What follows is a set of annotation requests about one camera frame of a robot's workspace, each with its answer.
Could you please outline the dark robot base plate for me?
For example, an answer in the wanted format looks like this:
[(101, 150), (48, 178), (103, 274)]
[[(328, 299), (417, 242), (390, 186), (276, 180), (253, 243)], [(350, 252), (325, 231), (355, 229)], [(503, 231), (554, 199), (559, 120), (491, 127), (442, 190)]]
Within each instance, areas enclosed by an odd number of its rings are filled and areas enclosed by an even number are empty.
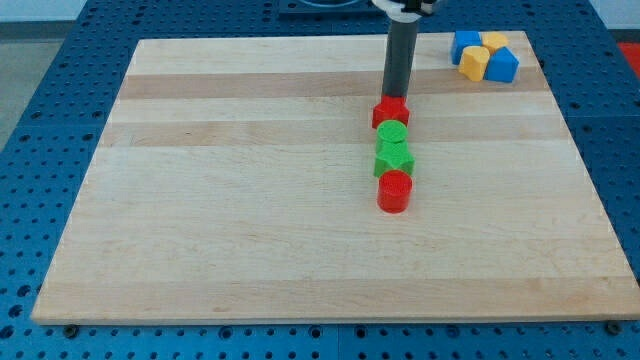
[(371, 0), (278, 0), (278, 17), (381, 16), (382, 10)]

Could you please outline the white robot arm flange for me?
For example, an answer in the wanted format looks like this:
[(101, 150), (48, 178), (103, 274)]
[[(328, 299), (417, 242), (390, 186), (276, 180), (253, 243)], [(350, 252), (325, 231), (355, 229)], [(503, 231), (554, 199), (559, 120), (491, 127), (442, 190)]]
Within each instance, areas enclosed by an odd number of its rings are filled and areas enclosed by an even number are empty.
[(413, 23), (432, 16), (442, 5), (440, 0), (372, 0), (389, 19), (400, 23)]

